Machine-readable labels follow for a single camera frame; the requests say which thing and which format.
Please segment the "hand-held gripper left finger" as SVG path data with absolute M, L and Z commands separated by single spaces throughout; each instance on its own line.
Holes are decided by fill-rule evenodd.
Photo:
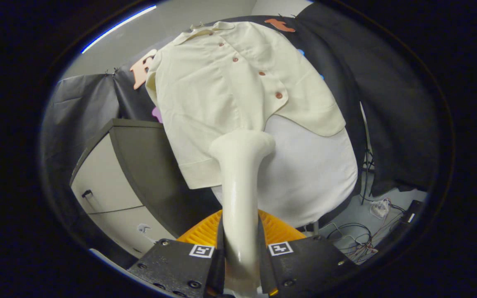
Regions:
M 160 239 L 128 272 L 184 298 L 217 298 L 224 293 L 224 229 L 217 211 L 177 240 Z

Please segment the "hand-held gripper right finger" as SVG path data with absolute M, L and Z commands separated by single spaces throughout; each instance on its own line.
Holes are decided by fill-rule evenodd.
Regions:
M 323 296 L 359 272 L 324 236 L 305 236 L 265 211 L 258 214 L 260 287 L 269 298 Z

